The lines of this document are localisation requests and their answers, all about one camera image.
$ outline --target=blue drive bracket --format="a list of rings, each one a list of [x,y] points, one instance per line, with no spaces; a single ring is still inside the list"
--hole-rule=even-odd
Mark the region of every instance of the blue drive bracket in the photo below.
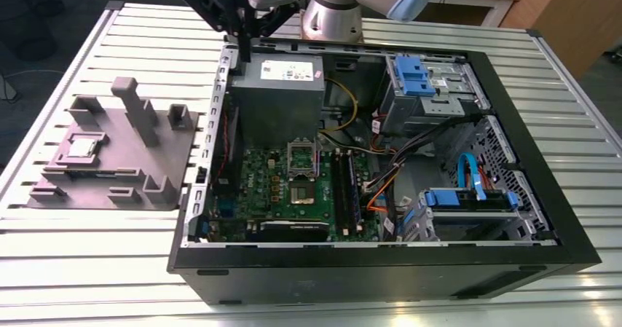
[[[507,197],[507,201],[509,202],[509,209],[512,210],[516,209],[517,206],[520,205],[517,201],[517,195],[513,192],[507,191],[505,197]]]
[[[427,78],[427,69],[417,56],[396,56],[395,73],[401,81],[401,90],[405,96],[431,97],[436,95],[436,89],[431,86]]]
[[[453,190],[429,190],[423,193],[425,199],[425,206],[432,207],[435,205],[459,206],[457,194]]]
[[[469,169],[469,180],[473,185],[475,193],[477,194],[477,200],[485,200],[484,187],[481,186],[481,177],[477,172],[477,161],[475,160],[473,154],[463,152],[457,159],[457,187],[467,187],[467,181],[464,179],[464,162],[468,162]]]

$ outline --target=green circuit board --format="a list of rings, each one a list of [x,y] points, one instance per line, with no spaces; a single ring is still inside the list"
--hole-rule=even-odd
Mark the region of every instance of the green circuit board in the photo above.
[[[319,152],[319,175],[313,181],[288,180],[287,149],[246,149],[241,162],[240,193],[234,202],[233,217],[237,219],[272,219],[288,221],[321,221],[329,224],[329,241],[377,241],[377,220],[361,223],[363,231],[344,236],[335,231],[332,200],[331,153]],[[307,168],[312,159],[292,154],[295,167]],[[369,179],[367,156],[353,154],[357,182]],[[292,204],[296,199],[312,200],[312,204]],[[242,242],[245,224],[222,224],[220,233],[226,242]]]

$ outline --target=white label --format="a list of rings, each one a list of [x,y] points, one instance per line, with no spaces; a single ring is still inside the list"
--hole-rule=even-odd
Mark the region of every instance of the white label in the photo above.
[[[380,134],[380,121],[371,122],[371,131],[373,134]]]
[[[439,87],[447,87],[447,82],[443,79],[431,79],[431,85],[437,85]]]
[[[312,81],[312,63],[271,61],[261,63],[261,79],[277,81]]]
[[[384,218],[384,228],[388,230],[388,233],[392,235],[392,230],[395,230],[395,225],[392,224],[392,221],[388,220],[388,217]]]

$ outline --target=power supply label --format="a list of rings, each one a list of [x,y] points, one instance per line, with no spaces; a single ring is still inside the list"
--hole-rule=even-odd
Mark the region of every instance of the power supply label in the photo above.
[[[312,63],[265,60],[261,63],[261,74],[259,78],[277,81],[312,82]]]

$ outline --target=ram slot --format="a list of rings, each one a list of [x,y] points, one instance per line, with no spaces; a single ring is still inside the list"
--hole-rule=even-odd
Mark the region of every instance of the ram slot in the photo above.
[[[348,150],[348,155],[345,156],[345,160],[348,163],[348,199],[352,201],[352,206],[349,208],[349,213],[353,215],[353,229],[359,231],[357,225],[360,224],[360,205],[359,205],[359,185],[356,184],[356,171],[353,168],[353,156],[352,150]]]
[[[355,213],[357,211],[357,198],[353,199],[357,194],[356,188],[356,176],[349,173],[349,164],[352,156],[348,153],[341,153],[339,158],[339,168],[341,171],[341,187],[344,195],[344,217],[345,217],[345,226],[348,229],[348,234],[352,235],[356,231],[356,217]]]
[[[332,182],[332,202],[333,202],[333,222],[336,231],[348,234],[348,219],[344,203],[344,181],[341,180],[341,156],[339,151],[331,155],[331,182]]]

